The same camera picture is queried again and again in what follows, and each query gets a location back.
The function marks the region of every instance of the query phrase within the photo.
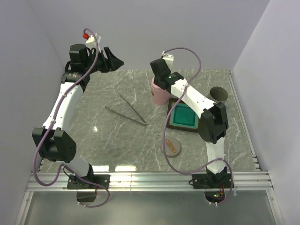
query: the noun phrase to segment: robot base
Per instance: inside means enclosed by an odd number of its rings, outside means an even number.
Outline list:
[[[90,182],[102,185],[108,189],[109,182],[110,182],[110,175],[101,174],[101,175],[94,175],[93,167],[90,165],[88,175],[82,177],[84,180],[88,180]],[[98,189],[97,186],[87,184],[77,177],[70,175],[67,183],[67,189],[70,190],[83,190],[83,189],[90,189],[95,190],[94,192],[77,192],[77,201],[80,203],[92,203],[97,196]]]
[[[218,174],[206,169],[206,174],[192,174],[192,178],[194,189],[220,189],[221,184],[224,184],[224,188],[231,187],[231,175],[227,173],[226,167]]]

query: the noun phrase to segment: orange object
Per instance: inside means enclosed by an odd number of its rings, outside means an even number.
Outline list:
[[[88,33],[83,33],[82,36],[84,39],[89,39],[89,37],[90,37]]]
[[[172,152],[176,153],[176,149],[174,148],[174,146],[172,145],[172,143],[168,139],[165,142],[170,147],[170,149],[172,150]]]

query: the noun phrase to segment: black mounting bracket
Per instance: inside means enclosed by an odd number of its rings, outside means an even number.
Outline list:
[[[90,181],[108,188],[109,182],[110,182],[109,179],[110,179],[110,175],[96,174],[96,175],[94,175],[94,178]],[[70,189],[70,190],[96,189],[96,188],[99,189],[98,187],[96,187],[94,185],[84,186],[83,182],[73,175],[70,175],[70,178],[68,179],[68,183],[67,183],[67,189]]]
[[[221,183],[224,183],[224,188],[231,187],[231,175],[226,174],[220,183],[211,184],[208,180],[207,174],[192,174],[193,188],[194,189],[220,189]]]

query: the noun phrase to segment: pink cup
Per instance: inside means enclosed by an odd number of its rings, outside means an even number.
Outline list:
[[[171,95],[166,91],[154,84],[154,77],[151,80],[151,93],[152,101],[156,105],[164,105],[169,101]]]

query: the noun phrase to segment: metal frame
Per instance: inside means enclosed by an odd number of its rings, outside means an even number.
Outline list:
[[[32,197],[33,197],[32,191],[25,192],[17,220],[15,222],[16,225],[23,225],[25,223]]]
[[[256,154],[249,136],[249,132],[246,126],[245,119],[243,117],[243,113],[240,107],[240,103],[233,85],[233,81],[231,78],[231,71],[226,71],[228,75],[228,79],[230,82],[230,86],[232,88],[232,92],[234,98],[236,100],[236,104],[239,110],[239,114],[242,120],[242,124],[244,130],[246,132],[246,136],[250,145],[250,149],[252,152],[253,162],[255,165],[254,171],[248,172],[233,172],[234,174],[234,191],[256,191],[256,190],[265,190],[267,193],[268,200],[270,202],[270,207],[276,221],[277,225],[284,225],[283,217],[280,212],[279,205],[277,203],[277,199],[275,197],[274,189],[272,182],[270,180],[270,176],[268,172],[262,172],[260,166],[258,164],[258,160],[256,158]],[[151,192],[151,191],[159,191],[159,192],[173,192],[173,191],[205,191],[207,189],[193,189],[191,185],[188,184],[188,181],[192,179],[191,175],[185,176],[181,174],[177,174],[175,172],[96,172],[95,174],[109,174],[110,177],[110,192]],[[38,173],[39,178],[43,182],[51,182],[55,173]],[[68,190],[67,189],[68,176],[65,174],[60,174],[57,182],[50,187],[43,187],[39,185],[34,177],[31,175],[23,202],[20,207],[20,211],[16,220],[16,225],[23,225],[25,223],[27,213],[30,207],[31,199],[33,197],[34,192],[74,192],[77,190]],[[90,192],[91,190],[80,190],[81,192]]]
[[[110,184],[109,191],[116,192],[132,192],[132,191],[205,191],[212,189],[193,189],[188,181],[192,179],[192,175],[181,175],[175,172],[96,172],[95,174],[109,174]],[[234,172],[234,184],[236,190],[273,190],[272,182],[268,172]],[[55,177],[54,173],[39,173],[42,182],[51,182]],[[61,174],[55,184],[50,187],[39,185],[33,176],[30,176],[27,190],[31,192],[44,191],[68,191],[77,190],[67,189],[68,176]],[[79,190],[81,192],[94,192],[92,189]]]
[[[272,210],[272,213],[273,213],[276,224],[277,225],[281,225],[281,224],[284,225],[285,222],[283,220],[283,216],[281,214],[280,207],[278,205],[278,201],[277,201],[277,198],[275,196],[274,190],[268,190],[266,192],[267,192],[268,200],[269,200],[270,207],[271,207],[271,210]]]

